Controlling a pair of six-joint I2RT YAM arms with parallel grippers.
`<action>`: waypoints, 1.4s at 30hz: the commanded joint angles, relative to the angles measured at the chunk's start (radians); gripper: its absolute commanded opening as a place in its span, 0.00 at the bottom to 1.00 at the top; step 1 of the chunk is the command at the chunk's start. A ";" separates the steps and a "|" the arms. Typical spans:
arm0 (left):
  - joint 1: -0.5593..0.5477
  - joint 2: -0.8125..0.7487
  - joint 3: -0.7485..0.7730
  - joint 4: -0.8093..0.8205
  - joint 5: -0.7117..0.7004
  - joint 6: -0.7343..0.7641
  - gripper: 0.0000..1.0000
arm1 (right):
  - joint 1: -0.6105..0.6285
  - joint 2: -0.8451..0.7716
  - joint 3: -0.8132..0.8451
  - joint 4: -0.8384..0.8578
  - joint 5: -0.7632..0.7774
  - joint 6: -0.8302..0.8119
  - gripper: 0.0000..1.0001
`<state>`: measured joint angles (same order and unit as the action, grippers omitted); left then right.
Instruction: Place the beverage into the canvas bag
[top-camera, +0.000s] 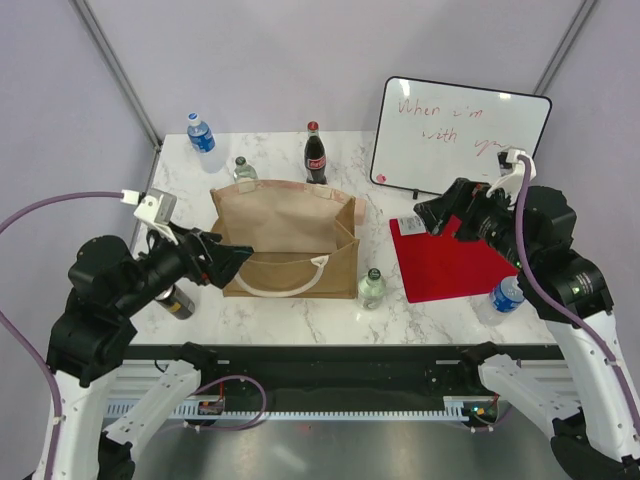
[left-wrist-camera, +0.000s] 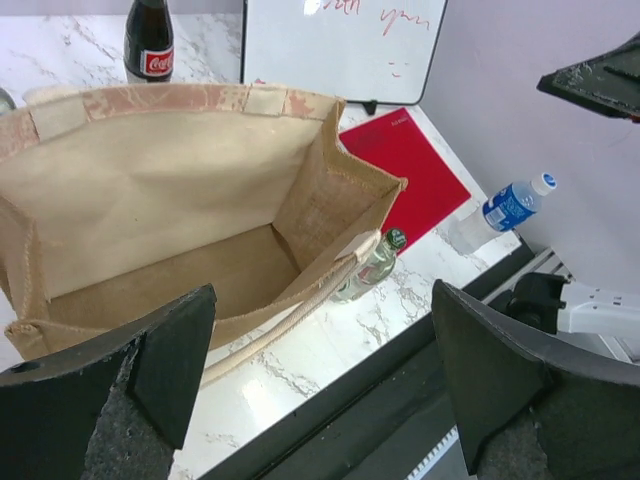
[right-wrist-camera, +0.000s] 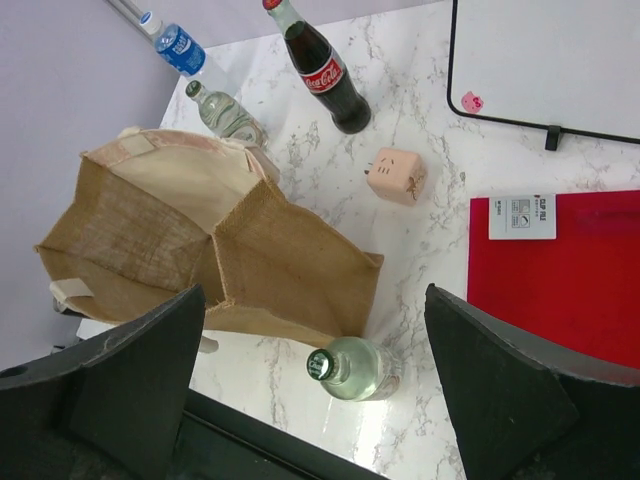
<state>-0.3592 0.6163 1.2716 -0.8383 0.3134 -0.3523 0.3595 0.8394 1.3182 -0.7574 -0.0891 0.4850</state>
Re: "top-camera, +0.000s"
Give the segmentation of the green cap glass bottle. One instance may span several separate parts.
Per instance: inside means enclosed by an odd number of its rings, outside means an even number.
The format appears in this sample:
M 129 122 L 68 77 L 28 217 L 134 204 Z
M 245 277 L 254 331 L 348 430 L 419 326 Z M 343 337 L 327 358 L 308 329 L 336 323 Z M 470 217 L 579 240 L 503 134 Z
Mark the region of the green cap glass bottle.
M 235 183 L 258 179 L 255 168 L 247 162 L 244 156 L 238 156 L 235 158 L 233 177 Z

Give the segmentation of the blue label water bottle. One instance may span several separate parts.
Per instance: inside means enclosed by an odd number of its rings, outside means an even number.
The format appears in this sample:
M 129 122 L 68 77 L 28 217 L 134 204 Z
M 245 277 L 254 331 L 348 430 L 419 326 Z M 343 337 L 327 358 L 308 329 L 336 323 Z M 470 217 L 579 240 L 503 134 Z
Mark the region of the blue label water bottle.
M 215 174 L 223 169 L 226 153 L 217 144 L 210 126 L 196 112 L 188 115 L 187 136 L 206 173 Z

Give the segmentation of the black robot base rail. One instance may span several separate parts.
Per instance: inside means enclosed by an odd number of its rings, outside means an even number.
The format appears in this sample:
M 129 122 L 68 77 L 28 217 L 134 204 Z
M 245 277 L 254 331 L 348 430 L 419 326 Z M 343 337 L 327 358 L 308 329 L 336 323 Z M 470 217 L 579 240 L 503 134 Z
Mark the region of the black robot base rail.
M 466 345 L 210 346 L 225 407 L 435 409 L 447 396 L 491 399 L 466 364 Z

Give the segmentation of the brown canvas tote bag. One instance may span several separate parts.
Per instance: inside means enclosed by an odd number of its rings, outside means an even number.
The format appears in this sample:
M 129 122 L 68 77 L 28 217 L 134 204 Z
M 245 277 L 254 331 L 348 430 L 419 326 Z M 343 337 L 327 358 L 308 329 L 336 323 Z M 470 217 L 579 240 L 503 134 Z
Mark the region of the brown canvas tote bag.
M 357 199 L 325 185 L 249 180 L 210 191 L 225 245 L 254 253 L 226 297 L 353 299 Z

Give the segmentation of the glass cola bottle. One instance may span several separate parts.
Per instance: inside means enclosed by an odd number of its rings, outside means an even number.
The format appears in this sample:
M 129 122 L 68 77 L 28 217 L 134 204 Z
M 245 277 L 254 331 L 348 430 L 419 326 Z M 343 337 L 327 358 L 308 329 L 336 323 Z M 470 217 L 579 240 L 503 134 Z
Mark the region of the glass cola bottle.
M 307 124 L 308 138 L 304 149 L 304 165 L 307 182 L 326 185 L 326 151 L 319 136 L 319 125 L 316 121 Z

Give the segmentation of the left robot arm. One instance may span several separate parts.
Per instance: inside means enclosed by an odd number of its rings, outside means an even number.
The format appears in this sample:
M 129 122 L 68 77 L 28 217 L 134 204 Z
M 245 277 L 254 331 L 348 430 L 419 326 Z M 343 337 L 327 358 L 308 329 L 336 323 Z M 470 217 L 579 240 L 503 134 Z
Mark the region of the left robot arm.
M 94 238 L 69 269 L 72 289 L 52 328 L 45 362 L 57 390 L 35 479 L 132 478 L 145 447 L 176 407 L 218 385 L 216 354 L 187 342 L 133 409 L 103 425 L 111 388 L 137 334 L 132 316 L 181 279 L 226 287 L 253 253 L 199 229 L 180 229 L 176 241 L 159 233 L 147 240 L 148 252 L 134 258 L 121 238 Z

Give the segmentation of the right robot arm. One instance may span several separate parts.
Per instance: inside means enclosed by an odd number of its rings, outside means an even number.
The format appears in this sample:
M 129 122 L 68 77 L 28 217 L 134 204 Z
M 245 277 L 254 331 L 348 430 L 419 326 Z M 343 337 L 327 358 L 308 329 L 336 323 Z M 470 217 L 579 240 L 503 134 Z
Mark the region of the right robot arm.
M 570 478 L 638 478 L 639 395 L 604 275 L 572 247 L 577 215 L 563 193 L 526 186 L 512 204 L 486 183 L 459 178 L 414 212 L 435 236 L 458 219 L 456 240 L 482 241 L 517 268 L 518 286 L 555 339 L 577 398 L 563 399 L 490 342 L 464 352 L 460 386 L 497 394 L 535 424 Z

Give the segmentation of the clear soda water bottle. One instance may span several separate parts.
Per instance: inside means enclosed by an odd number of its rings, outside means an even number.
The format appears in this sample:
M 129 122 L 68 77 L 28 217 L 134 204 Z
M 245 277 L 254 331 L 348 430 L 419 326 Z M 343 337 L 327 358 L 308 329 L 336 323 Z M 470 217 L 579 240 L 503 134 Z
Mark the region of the clear soda water bottle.
M 371 268 L 358 281 L 358 301 L 367 310 L 378 308 L 386 295 L 386 280 L 377 268 Z

